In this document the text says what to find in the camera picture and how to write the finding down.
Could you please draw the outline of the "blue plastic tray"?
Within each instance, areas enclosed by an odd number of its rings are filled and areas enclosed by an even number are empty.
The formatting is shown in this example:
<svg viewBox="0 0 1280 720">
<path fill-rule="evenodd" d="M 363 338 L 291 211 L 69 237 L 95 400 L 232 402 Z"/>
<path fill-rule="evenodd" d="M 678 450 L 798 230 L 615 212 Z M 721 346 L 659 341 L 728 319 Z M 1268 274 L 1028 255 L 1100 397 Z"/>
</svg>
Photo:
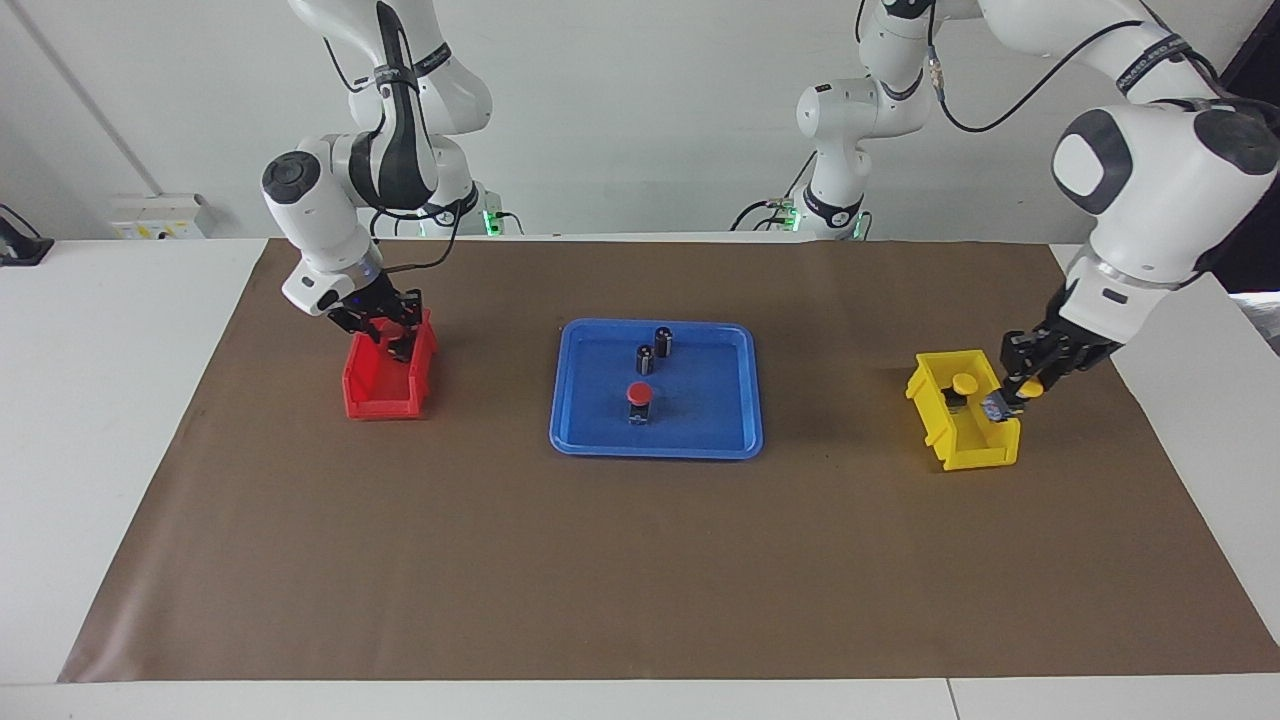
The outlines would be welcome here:
<svg viewBox="0 0 1280 720">
<path fill-rule="evenodd" d="M 652 375 L 635 355 L 658 327 L 675 333 Z M 628 421 L 626 389 L 654 389 L 648 424 Z M 756 350 L 727 322 L 581 318 L 561 333 L 550 405 L 550 445 L 570 456 L 742 461 L 764 445 Z"/>
</svg>

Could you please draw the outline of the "red plastic storage bin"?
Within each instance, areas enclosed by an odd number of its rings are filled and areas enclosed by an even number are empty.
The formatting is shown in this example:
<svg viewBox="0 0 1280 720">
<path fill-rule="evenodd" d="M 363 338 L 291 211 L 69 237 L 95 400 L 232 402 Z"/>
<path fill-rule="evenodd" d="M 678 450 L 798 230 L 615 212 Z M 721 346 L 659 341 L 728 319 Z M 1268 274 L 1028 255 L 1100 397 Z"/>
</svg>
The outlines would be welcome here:
<svg viewBox="0 0 1280 720">
<path fill-rule="evenodd" d="M 404 338 L 406 333 L 388 332 L 388 319 L 376 319 L 374 325 L 381 333 L 381 342 L 358 332 L 349 343 L 342 375 L 346 415 L 352 420 L 417 419 L 431 393 L 430 374 L 438 352 L 431 311 L 422 311 L 407 363 L 390 354 L 392 342 Z"/>
</svg>

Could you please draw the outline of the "yellow plastic storage bin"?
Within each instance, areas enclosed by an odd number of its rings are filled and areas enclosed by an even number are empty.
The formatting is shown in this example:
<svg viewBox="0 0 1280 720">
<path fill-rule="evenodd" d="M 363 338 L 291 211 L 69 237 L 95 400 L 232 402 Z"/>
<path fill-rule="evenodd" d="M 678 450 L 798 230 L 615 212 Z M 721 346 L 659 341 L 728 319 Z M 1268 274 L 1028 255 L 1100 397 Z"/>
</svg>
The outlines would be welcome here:
<svg viewBox="0 0 1280 720">
<path fill-rule="evenodd" d="M 942 462 L 946 471 L 1010 466 L 1018 460 L 1021 443 L 1021 421 L 991 421 L 980 404 L 998 388 L 998 378 L 982 350 L 918 354 L 905 397 L 920 418 L 924 443 Z M 943 388 L 956 373 L 974 375 L 980 389 L 968 407 L 951 414 L 945 404 Z"/>
</svg>

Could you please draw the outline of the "grey crumpled plastic sheet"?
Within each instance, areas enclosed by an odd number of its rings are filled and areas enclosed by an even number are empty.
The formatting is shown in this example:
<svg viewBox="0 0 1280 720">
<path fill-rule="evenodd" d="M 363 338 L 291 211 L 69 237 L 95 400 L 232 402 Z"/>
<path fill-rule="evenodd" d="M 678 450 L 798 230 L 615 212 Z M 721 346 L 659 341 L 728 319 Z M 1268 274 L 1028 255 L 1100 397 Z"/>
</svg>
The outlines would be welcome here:
<svg viewBox="0 0 1280 720">
<path fill-rule="evenodd" d="M 1228 295 L 1280 357 L 1280 290 Z"/>
</svg>

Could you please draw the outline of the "black backdrop panel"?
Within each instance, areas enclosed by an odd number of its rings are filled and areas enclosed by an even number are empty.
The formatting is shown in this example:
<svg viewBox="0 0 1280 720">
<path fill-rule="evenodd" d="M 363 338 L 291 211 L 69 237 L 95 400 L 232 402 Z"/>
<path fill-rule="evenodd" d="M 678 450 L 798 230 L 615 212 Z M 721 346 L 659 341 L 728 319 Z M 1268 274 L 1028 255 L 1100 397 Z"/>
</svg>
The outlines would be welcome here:
<svg viewBox="0 0 1280 720">
<path fill-rule="evenodd" d="M 1224 79 L 1234 94 L 1280 108 L 1280 6 L 1258 23 Z M 1230 293 L 1280 291 L 1280 173 L 1229 237 L 1213 274 Z"/>
</svg>

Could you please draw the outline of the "brown paper table mat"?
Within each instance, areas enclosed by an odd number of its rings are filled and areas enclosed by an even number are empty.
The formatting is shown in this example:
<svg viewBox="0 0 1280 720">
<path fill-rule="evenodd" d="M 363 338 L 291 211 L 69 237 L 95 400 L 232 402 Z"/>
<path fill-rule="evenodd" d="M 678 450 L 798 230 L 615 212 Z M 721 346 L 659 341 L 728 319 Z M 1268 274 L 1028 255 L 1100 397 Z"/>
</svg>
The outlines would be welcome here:
<svg viewBox="0 0 1280 720">
<path fill-rule="evenodd" d="M 253 269 L 63 682 L 1082 676 L 1280 671 L 1110 365 L 943 471 L 919 352 L 993 348 L 1061 283 L 1044 246 L 465 242 L 413 273 L 421 421 L 351 421 L 338 332 Z M 570 457 L 561 332 L 745 325 L 746 462 Z"/>
</svg>

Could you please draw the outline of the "small black device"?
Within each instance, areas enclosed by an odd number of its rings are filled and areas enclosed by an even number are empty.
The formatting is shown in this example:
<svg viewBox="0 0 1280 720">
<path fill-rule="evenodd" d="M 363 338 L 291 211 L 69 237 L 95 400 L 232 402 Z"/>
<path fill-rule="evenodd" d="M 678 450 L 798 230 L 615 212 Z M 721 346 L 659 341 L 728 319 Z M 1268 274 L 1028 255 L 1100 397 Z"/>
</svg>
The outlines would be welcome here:
<svg viewBox="0 0 1280 720">
<path fill-rule="evenodd" d="M 0 266 L 37 266 L 55 243 L 18 211 L 0 202 Z"/>
</svg>

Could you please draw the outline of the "white wall power outlet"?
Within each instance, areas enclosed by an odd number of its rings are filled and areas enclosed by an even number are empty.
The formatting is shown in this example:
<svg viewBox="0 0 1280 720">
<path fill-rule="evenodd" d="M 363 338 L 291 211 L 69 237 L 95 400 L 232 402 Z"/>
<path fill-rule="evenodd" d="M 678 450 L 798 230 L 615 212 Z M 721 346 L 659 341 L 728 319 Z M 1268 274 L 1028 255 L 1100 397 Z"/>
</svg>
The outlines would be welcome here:
<svg viewBox="0 0 1280 720">
<path fill-rule="evenodd" d="M 212 215 L 197 193 L 115 195 L 108 222 L 122 240 L 209 240 Z"/>
</svg>

